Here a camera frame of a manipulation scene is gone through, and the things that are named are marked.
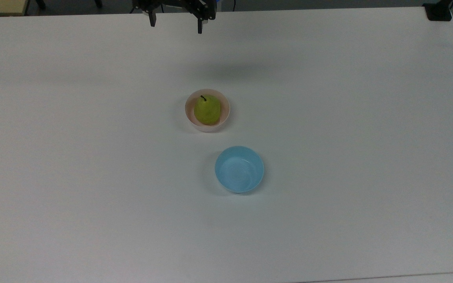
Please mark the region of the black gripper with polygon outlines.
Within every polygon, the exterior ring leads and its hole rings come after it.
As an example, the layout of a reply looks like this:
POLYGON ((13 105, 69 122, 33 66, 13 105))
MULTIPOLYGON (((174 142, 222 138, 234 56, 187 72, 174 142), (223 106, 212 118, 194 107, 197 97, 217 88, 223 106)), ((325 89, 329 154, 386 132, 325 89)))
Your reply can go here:
POLYGON ((203 33, 204 20, 216 18, 216 0, 133 0, 134 9, 140 9, 149 16, 151 27, 156 26, 156 10, 161 5, 184 8, 197 20, 197 32, 203 33))

